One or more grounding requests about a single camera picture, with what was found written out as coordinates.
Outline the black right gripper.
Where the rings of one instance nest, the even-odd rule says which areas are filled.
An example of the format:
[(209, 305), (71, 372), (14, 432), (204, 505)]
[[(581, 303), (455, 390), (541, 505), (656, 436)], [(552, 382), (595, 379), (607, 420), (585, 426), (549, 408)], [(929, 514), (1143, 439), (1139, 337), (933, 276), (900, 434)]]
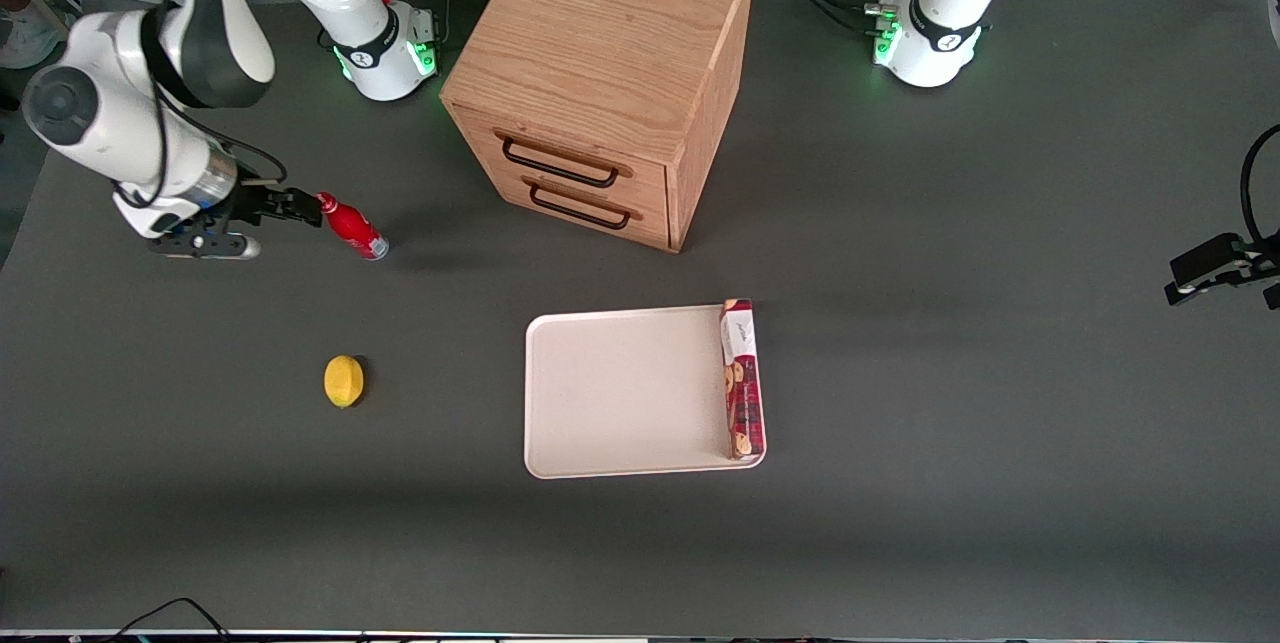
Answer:
[(196, 216), (197, 233), (225, 232), (232, 224), (261, 227), (265, 219), (301, 222), (320, 228), (320, 202), (297, 188), (278, 190), (266, 184), (241, 184), (230, 196)]

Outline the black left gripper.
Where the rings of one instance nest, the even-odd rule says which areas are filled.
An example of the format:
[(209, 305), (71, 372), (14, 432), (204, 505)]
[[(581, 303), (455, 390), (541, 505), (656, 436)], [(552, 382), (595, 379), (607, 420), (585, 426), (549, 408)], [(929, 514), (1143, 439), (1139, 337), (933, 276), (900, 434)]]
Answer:
[(1262, 286), (1266, 306), (1279, 310), (1279, 232), (1248, 243), (1236, 233), (1221, 233), (1169, 263), (1171, 281), (1164, 287), (1170, 306), (1190, 301), (1219, 287)]

